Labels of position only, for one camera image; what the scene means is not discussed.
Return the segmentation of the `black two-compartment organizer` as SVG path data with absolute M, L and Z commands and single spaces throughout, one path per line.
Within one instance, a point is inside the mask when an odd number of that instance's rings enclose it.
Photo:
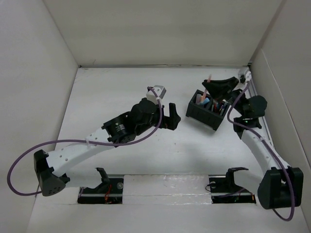
M 209 94 L 206 94 L 206 98 L 209 98 L 210 102 L 205 105 L 198 105 L 200 98 L 203 96 L 203 91 L 196 90 L 191 100 L 188 103 L 186 117 L 191 117 L 195 120 L 200 121 L 201 123 L 211 127 L 216 131 L 220 124 L 222 123 L 230 105 L 225 102 L 219 102 L 219 111 L 214 112 L 214 102 L 215 101 Z

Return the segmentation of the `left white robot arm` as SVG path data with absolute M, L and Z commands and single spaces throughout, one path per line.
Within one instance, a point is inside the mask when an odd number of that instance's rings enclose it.
M 137 143 L 135 138 L 150 128 L 175 130 L 181 120 L 174 103 L 169 104 L 169 116 L 164 107 L 143 98 L 131 111 L 125 112 L 103 124 L 84 140 L 50 152 L 34 153 L 34 168 L 42 195 L 55 195 L 72 181 L 69 170 L 84 160 L 119 146 Z

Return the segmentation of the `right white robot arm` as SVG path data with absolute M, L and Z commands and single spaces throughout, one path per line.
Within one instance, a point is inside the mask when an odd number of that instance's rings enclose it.
M 243 187 L 258 196 L 264 209 L 295 208 L 302 199 L 304 175 L 300 168 L 291 167 L 271 146 L 262 134 L 259 122 L 264 117 L 267 101 L 263 96 L 246 97 L 249 81 L 244 89 L 238 89 L 240 81 L 236 77 L 226 80 L 204 80 L 202 85 L 215 100 L 225 100 L 231 110 L 240 117 L 230 121 L 234 132 L 247 145 L 258 162 L 262 173 L 252 174 L 247 168 L 239 168 L 225 178 L 225 186 L 230 191 Z

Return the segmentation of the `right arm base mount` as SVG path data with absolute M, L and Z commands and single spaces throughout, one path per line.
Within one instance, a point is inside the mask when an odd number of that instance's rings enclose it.
M 256 204 L 253 193 L 240 186 L 230 186 L 225 176 L 209 176 L 205 190 L 211 195 L 212 204 Z

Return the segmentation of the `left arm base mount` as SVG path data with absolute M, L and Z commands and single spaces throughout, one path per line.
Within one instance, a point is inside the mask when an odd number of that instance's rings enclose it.
M 109 176 L 110 183 L 101 183 L 96 188 L 81 187 L 79 204 L 122 204 L 124 176 Z

